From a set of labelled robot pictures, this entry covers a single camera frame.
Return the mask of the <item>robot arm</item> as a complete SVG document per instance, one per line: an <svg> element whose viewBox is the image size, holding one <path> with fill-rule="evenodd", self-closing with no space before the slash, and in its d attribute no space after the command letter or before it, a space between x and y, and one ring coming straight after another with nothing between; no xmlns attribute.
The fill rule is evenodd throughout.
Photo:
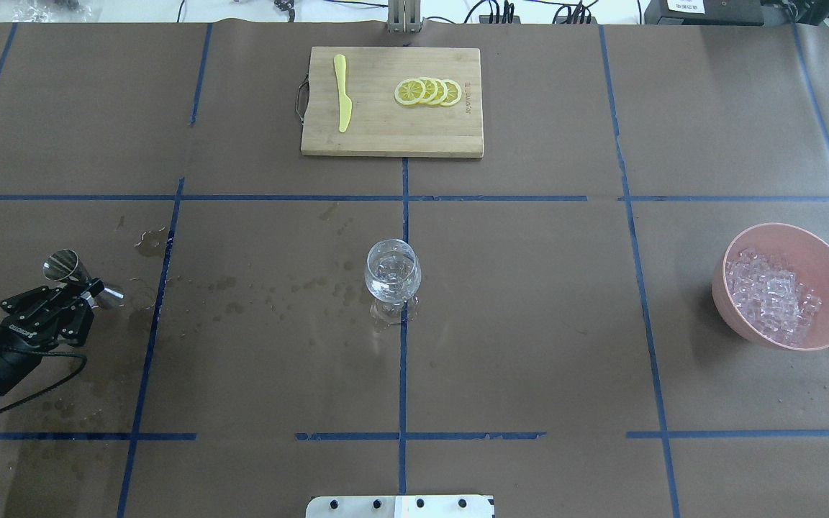
<svg viewBox="0 0 829 518"><path fill-rule="evenodd" d="M43 358L75 358L71 373L50 386L7 404L0 414L43 396L81 373L88 358L78 353L94 322L94 297L105 289L95 279L81 285L37 286L2 299L0 320L0 399L26 379Z"/></svg>

